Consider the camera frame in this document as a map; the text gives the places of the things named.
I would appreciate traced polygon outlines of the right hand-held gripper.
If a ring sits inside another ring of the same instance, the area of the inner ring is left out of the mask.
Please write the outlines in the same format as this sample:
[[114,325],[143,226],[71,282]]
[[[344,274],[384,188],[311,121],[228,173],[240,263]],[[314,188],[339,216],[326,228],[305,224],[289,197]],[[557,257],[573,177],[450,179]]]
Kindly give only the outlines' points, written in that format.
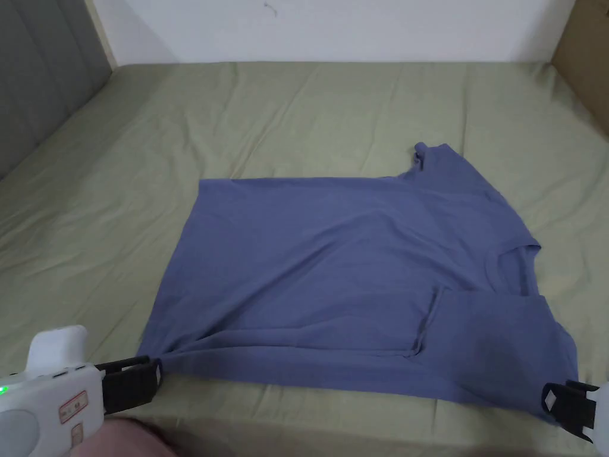
[[547,383],[542,408],[574,436],[586,436],[596,449],[608,449],[608,383],[596,386],[568,380]]

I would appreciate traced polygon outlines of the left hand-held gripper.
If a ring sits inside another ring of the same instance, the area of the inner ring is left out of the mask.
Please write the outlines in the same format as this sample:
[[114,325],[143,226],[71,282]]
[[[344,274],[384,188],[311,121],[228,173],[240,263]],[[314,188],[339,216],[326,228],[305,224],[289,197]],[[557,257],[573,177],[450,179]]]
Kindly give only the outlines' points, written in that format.
[[86,361],[87,330],[73,325],[31,341],[24,371],[1,379],[1,456],[68,456],[112,415],[150,403],[160,361]]

